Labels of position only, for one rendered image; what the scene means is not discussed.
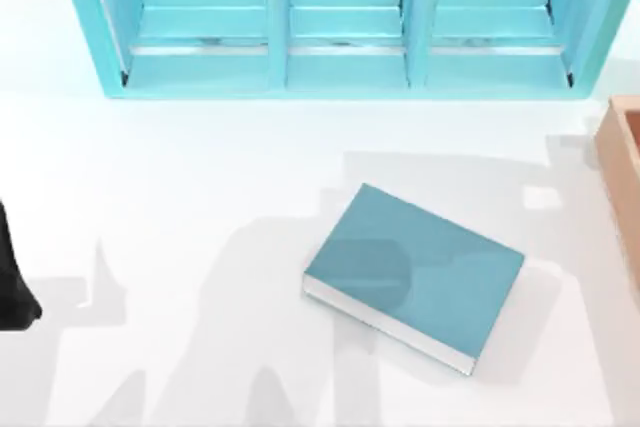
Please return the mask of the light blue rack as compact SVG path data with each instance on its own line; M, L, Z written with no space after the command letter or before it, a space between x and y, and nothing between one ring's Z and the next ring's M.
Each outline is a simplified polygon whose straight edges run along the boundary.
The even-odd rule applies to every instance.
M630 0L72 0L105 95L582 99Z

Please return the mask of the teal blue book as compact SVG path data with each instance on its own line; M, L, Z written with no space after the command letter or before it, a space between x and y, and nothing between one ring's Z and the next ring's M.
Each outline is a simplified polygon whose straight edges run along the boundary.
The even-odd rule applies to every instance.
M363 184L302 278L302 289L471 375L523 253Z

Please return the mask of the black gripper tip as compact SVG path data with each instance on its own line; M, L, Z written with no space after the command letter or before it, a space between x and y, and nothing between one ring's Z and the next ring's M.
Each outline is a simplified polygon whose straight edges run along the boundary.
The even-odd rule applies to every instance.
M18 267L4 204L0 201L0 331L24 331L43 309Z

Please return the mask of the shallow salmon-coloured box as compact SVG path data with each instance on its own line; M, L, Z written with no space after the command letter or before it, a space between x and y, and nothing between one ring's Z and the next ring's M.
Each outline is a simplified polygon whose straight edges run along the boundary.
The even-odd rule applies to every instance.
M612 96L594 141L626 263L640 290L640 95Z

